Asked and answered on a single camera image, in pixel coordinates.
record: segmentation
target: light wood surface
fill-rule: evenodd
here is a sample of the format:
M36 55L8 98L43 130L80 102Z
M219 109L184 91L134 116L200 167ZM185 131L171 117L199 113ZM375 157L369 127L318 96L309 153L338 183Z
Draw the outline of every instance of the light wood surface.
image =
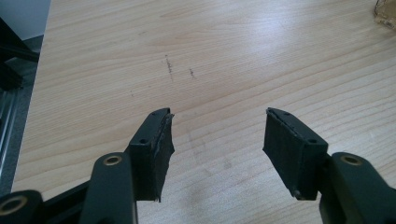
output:
M374 6L53 0L13 190L48 199L88 180L166 106L176 152L141 223L320 223L262 152L268 106L396 187L396 33Z

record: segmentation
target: pen mark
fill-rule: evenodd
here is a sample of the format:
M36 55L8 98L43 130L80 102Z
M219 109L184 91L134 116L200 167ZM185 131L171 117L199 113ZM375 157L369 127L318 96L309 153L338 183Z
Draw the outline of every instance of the pen mark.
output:
M192 68L190 68L190 75L191 75L192 79L196 79L196 77L194 75L194 71L192 71Z
M172 79L172 81L173 81L173 76L172 76L172 64L169 62L169 59L168 59L168 55L167 55L167 54L165 54L165 59L166 59L166 64L168 65L168 73L169 73L169 75L171 76L171 79Z

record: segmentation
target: screw hole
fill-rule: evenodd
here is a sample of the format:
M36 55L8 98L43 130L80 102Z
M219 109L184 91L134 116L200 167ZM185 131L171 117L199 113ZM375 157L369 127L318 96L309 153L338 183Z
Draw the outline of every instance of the screw hole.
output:
M24 207L26 203L27 198L23 195L19 195L6 200L5 202L0 204L0 216L6 216L18 211L22 207Z
M120 157L120 156L110 156L110 157L105 158L103 163L105 165L115 165L117 163L120 163L121 161L122 161L122 157Z
M341 161L346 162L350 165L356 165L356 166L362 165L361 160L359 160L354 156L342 156Z

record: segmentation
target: scratch mark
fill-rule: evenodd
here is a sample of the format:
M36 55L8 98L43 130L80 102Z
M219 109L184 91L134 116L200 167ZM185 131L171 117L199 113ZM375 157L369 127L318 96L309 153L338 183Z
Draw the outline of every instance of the scratch mark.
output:
M196 79L196 77L194 75L194 71L192 71L192 68L190 68L190 75L191 75L192 79Z
M168 73L169 73L169 75L171 76L171 79L172 79L172 81L173 81L173 76L172 76L172 64L169 62L169 59L168 59L168 55L167 55L167 54L165 54L165 59L166 59L166 64L168 65Z

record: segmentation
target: black plastic arm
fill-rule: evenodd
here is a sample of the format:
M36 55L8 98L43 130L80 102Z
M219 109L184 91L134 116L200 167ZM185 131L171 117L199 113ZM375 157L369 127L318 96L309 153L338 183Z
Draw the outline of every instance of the black plastic arm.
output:
M136 201L161 199L172 118L169 108L150 113L125 152L99 158L90 181L46 202L35 190L0 198L0 223L137 223Z
M267 109L264 152L292 196L315 200L323 223L396 223L396 191L362 157L327 143L291 113Z

